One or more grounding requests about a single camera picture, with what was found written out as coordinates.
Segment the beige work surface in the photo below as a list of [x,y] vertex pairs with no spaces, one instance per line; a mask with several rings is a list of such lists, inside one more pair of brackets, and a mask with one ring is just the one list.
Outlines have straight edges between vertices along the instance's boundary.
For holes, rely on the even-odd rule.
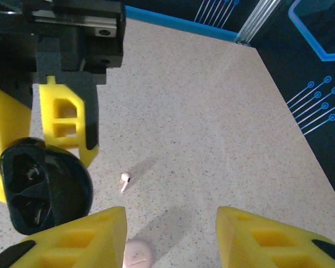
[[[335,242],[335,192],[255,49],[128,20],[123,67],[98,92],[92,212],[125,206],[154,267],[220,267],[220,205]],[[0,203],[0,252],[22,237]]]

